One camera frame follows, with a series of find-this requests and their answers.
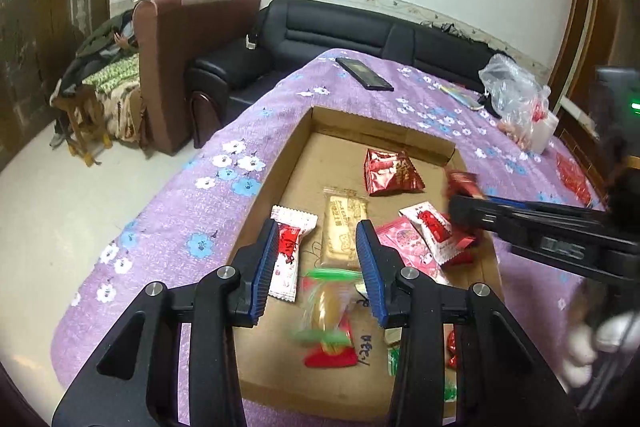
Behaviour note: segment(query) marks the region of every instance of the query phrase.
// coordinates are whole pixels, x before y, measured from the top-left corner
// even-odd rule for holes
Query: person's hand
[[[121,50],[128,50],[131,47],[129,45],[129,40],[126,37],[120,35],[118,32],[113,32],[113,41]]]

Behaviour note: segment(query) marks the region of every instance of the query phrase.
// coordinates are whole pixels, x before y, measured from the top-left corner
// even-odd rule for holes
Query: floral wallpaper border
[[[133,7],[138,0],[124,0],[111,4],[111,14],[122,12]],[[272,0],[262,0],[262,5],[266,6]],[[429,8],[418,6],[402,0],[321,0],[325,2],[333,2],[345,6],[353,6],[356,8],[364,8],[375,12],[385,13],[400,19],[409,20],[420,24],[426,24],[440,28],[441,26],[454,25],[455,31],[459,36],[468,37],[475,41],[486,42],[495,50],[504,51],[516,60],[519,65],[531,71],[541,84],[548,81],[550,69],[541,62],[534,60],[510,46],[507,42],[501,41],[489,33],[483,32],[480,28],[475,28],[462,21],[436,12]]]

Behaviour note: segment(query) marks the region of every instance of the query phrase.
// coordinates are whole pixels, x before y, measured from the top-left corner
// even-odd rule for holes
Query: black leather sofa
[[[484,91],[478,71],[495,54],[483,42],[389,15],[311,0],[273,0],[260,10],[246,40],[188,65],[186,89],[204,93],[227,124],[289,73],[331,48],[400,62],[477,92]]]

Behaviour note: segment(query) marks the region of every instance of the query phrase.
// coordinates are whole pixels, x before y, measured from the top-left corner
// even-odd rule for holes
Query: purple tablecloth
[[[335,62],[362,60],[394,92],[367,91]],[[200,153],[129,223],[101,254],[60,321],[51,360],[68,386],[101,338],[149,281],[193,283],[223,264],[254,196],[289,134],[309,107],[322,105],[453,140],[485,193],[579,204],[556,172],[553,138],[542,155],[521,152],[486,111],[473,112],[437,89],[445,81],[347,50],[330,50],[290,74],[240,118],[218,131]],[[578,277],[509,253],[495,240],[508,308],[552,367],[567,306]],[[178,403],[188,423],[188,340],[181,340]],[[245,402],[250,426],[346,425]]]

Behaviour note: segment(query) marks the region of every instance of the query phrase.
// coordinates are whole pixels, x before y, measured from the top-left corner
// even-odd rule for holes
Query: person
[[[52,105],[53,99],[57,96],[73,96],[85,78],[108,64],[129,56],[136,47],[133,10],[127,10],[107,20],[82,42],[76,51],[76,57],[56,84],[49,103]],[[55,109],[55,112],[54,135],[49,143],[52,149],[59,147],[69,132],[66,113],[59,109]]]

